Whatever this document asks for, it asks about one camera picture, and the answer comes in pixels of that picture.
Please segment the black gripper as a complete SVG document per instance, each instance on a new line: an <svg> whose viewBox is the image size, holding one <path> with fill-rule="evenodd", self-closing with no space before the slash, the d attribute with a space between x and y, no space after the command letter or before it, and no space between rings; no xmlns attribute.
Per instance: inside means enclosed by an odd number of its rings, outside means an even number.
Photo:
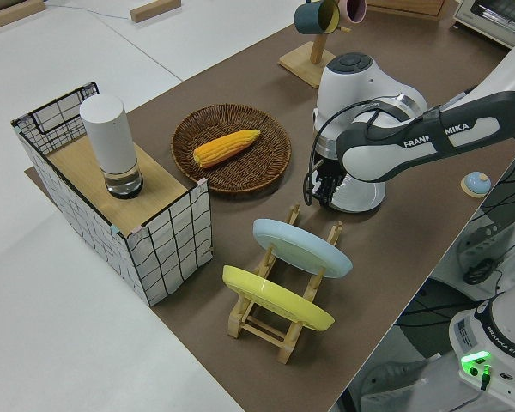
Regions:
<svg viewBox="0 0 515 412"><path fill-rule="evenodd" d="M313 165L312 198L321 206L328 205L332 208L333 197L337 188L344 179L344 169L338 160L320 159ZM326 179L327 193L324 191L323 181Z"/></svg>

